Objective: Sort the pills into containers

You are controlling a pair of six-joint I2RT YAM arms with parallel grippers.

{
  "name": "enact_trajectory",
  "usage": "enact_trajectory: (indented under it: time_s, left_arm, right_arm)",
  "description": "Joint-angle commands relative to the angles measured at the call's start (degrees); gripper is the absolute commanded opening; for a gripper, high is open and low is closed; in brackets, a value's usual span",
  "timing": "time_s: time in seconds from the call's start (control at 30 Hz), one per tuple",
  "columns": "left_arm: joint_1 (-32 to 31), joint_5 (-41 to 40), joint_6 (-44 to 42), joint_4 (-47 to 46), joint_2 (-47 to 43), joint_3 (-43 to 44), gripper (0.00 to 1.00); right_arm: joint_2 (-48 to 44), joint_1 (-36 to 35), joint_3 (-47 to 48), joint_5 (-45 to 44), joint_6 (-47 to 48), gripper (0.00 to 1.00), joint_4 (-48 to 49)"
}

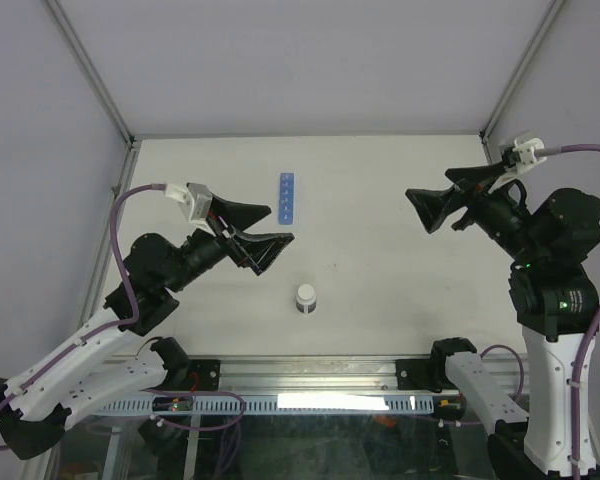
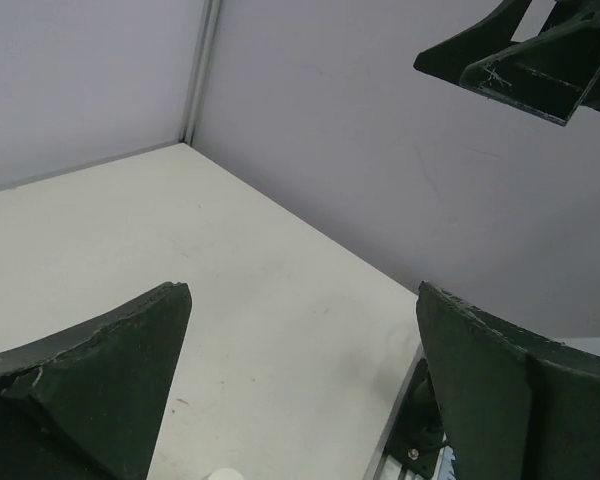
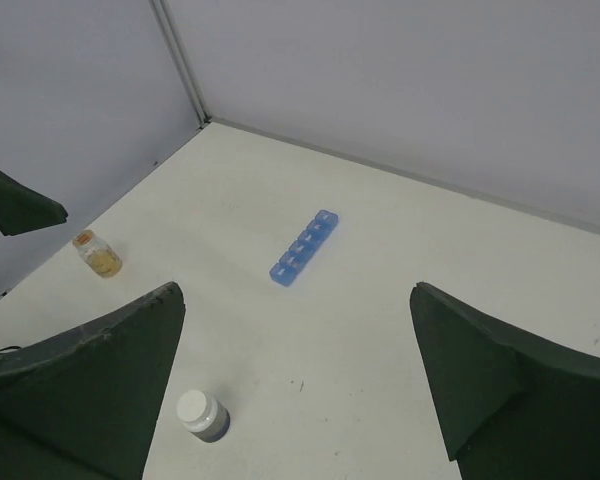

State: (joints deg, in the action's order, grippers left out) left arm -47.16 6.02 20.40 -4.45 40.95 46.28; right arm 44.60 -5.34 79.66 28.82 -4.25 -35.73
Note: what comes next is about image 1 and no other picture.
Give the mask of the blue weekly pill organizer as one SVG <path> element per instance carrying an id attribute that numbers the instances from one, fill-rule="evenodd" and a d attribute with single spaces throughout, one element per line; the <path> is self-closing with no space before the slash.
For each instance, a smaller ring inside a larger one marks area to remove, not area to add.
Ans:
<path id="1" fill-rule="evenodd" d="M 290 226 L 294 223 L 295 175 L 291 172 L 280 174 L 278 193 L 278 223 Z"/>

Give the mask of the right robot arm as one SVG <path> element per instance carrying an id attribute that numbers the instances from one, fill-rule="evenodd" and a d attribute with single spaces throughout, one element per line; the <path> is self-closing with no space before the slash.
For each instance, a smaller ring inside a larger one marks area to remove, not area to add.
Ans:
<path id="1" fill-rule="evenodd" d="M 417 379 L 452 387 L 473 407 L 500 479 L 600 479 L 588 440 L 584 369 L 599 321 L 598 292 L 583 263 L 600 243 L 600 199 L 574 188 L 552 192 L 535 210 L 505 163 L 452 168 L 445 190 L 409 189 L 424 228 L 453 214 L 454 229 L 480 227 L 510 257 L 509 295 L 521 325 L 531 400 L 520 407 L 484 369 L 474 345 L 438 340 Z"/>

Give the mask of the white cap pill bottle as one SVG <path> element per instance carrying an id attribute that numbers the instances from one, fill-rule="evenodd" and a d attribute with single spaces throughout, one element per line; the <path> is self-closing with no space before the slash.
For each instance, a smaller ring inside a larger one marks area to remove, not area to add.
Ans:
<path id="1" fill-rule="evenodd" d="M 300 313 L 312 313 L 317 306 L 317 294 L 315 288 L 308 283 L 300 285 L 296 290 L 295 304 Z"/>

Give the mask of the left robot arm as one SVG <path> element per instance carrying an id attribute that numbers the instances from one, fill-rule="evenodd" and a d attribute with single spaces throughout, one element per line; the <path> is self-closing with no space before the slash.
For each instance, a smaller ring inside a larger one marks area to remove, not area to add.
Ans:
<path id="1" fill-rule="evenodd" d="M 180 194 L 194 231 L 176 246 L 157 233 L 138 237 L 122 256 L 118 217 L 124 202 L 164 183 L 133 188 L 116 199 L 109 236 L 120 285 L 104 304 L 43 360 L 9 379 L 0 378 L 0 451 L 21 460 L 54 447 L 65 433 L 101 407 L 136 391 L 176 391 L 189 377 L 189 358 L 172 337 L 121 366 L 95 367 L 123 346 L 146 337 L 179 306 L 174 295 L 224 259 L 262 275 L 295 239 L 291 233 L 250 234 L 271 210 L 224 200 L 212 193 Z"/>

